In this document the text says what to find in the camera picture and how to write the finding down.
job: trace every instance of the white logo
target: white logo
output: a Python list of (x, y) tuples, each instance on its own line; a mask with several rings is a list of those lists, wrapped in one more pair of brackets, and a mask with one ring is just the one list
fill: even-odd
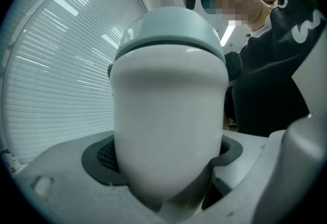
[(279, 7), (279, 8), (285, 8), (286, 5), (287, 5), (287, 3), (288, 3), (288, 0), (284, 0), (284, 1), (283, 1), (283, 4), (282, 4), (282, 5), (279, 5), (278, 7)]
[(324, 15), (318, 10), (315, 10), (313, 12), (312, 22), (310, 22), (309, 20), (304, 21), (304, 23), (301, 24), (300, 29), (298, 29), (297, 26), (294, 26), (292, 28), (292, 35), (294, 40), (297, 43), (304, 43), (308, 36), (308, 29), (310, 30), (315, 29), (318, 25), (320, 25), (321, 19), (326, 21)]

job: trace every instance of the window blind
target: window blind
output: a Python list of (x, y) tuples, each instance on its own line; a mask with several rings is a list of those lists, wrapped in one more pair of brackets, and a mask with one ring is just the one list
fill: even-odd
[(47, 0), (29, 19), (4, 80), (9, 148), (26, 164), (50, 146), (113, 129), (108, 65), (140, 0)]

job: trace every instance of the black jacket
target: black jacket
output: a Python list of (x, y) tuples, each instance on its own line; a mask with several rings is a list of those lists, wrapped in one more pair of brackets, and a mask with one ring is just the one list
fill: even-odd
[(292, 75), (325, 24), (314, 0), (275, 2), (265, 25), (240, 51), (243, 70), (226, 94), (225, 112), (235, 113), (238, 132), (269, 137), (309, 114)]

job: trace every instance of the fluorescent light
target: fluorescent light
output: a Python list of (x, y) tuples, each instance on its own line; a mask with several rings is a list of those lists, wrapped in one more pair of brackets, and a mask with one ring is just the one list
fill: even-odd
[(111, 40), (107, 35), (102, 36), (103, 39), (105, 39), (107, 42), (109, 42), (113, 47), (118, 49), (118, 44), (116, 44), (113, 40)]
[(228, 25), (224, 35), (223, 35), (223, 38), (221, 39), (220, 41), (220, 45), (221, 46), (225, 46), (226, 42), (228, 41), (230, 35), (232, 34), (233, 30), (235, 28), (235, 24), (233, 25)]
[(73, 16), (78, 15), (78, 11), (75, 10), (72, 6), (70, 6), (68, 3), (66, 3), (64, 0), (53, 0), (60, 6), (62, 6), (64, 9), (66, 9), (69, 13), (71, 13)]

